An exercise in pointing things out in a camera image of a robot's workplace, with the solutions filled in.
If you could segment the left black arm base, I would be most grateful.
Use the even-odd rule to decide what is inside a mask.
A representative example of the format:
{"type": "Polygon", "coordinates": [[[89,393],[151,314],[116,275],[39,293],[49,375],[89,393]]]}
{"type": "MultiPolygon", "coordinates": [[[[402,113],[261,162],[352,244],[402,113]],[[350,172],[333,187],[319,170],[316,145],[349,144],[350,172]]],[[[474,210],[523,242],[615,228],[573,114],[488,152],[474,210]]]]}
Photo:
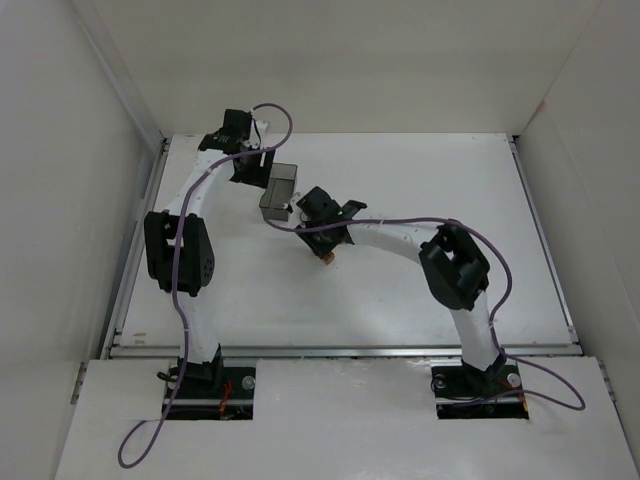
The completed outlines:
{"type": "Polygon", "coordinates": [[[168,420],[248,421],[254,415],[256,368],[223,367],[213,383],[185,375],[168,420]]]}

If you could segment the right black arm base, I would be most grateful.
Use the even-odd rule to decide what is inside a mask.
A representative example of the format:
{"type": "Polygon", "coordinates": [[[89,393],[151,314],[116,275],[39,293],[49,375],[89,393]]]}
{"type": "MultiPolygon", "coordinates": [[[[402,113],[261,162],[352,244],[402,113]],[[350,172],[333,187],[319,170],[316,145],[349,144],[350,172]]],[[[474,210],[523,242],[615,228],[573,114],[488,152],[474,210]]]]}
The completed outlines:
{"type": "Polygon", "coordinates": [[[513,362],[488,372],[462,364],[437,365],[431,374],[439,420],[529,419],[520,372],[513,362]]]}

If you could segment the striped brown wood block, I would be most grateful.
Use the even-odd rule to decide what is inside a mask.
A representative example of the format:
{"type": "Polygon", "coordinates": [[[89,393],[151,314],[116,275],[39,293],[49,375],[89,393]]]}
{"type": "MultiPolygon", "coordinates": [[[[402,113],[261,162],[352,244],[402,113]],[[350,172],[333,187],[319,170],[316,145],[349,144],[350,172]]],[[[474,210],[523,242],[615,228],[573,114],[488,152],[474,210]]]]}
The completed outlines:
{"type": "Polygon", "coordinates": [[[326,254],[326,255],[321,257],[321,260],[325,264],[330,264],[334,259],[335,259],[335,255],[333,253],[328,253],[328,254],[326,254]]]}

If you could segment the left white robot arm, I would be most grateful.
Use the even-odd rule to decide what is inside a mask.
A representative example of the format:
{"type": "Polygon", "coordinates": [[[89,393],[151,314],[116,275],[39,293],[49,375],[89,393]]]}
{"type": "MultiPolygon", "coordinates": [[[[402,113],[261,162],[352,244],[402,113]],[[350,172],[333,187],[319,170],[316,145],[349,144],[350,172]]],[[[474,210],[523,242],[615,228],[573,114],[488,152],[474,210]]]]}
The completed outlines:
{"type": "Polygon", "coordinates": [[[183,354],[175,376],[183,385],[222,381],[220,342],[205,306],[205,288],[216,264],[205,218],[230,182],[267,188],[275,149],[263,146],[265,127],[259,122],[247,131],[222,127],[205,135],[180,191],[164,209],[144,218],[149,276],[171,295],[182,324],[183,354]]]}

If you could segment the smoky transparent plastic bin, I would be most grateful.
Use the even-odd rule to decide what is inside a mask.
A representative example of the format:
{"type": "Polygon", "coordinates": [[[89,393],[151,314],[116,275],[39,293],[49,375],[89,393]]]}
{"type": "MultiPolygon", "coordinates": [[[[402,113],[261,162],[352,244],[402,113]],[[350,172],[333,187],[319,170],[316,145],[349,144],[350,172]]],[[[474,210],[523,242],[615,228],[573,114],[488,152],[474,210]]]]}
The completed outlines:
{"type": "Polygon", "coordinates": [[[274,163],[259,208],[265,221],[287,221],[292,211],[291,198],[296,191],[298,166],[274,163]]]}

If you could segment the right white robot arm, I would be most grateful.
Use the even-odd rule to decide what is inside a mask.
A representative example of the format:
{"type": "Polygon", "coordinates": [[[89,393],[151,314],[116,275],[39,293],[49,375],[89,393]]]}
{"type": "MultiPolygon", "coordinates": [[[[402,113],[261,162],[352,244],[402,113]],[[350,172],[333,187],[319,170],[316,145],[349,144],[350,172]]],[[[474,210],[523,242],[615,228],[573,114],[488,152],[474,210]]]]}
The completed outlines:
{"type": "Polygon", "coordinates": [[[315,187],[295,201],[299,237],[326,260],[341,244],[380,249],[418,264],[433,298],[451,313],[459,335],[467,381],[488,386],[505,364],[493,339],[486,291],[490,264],[471,235],[451,223],[435,227],[374,220],[363,202],[339,205],[315,187]]]}

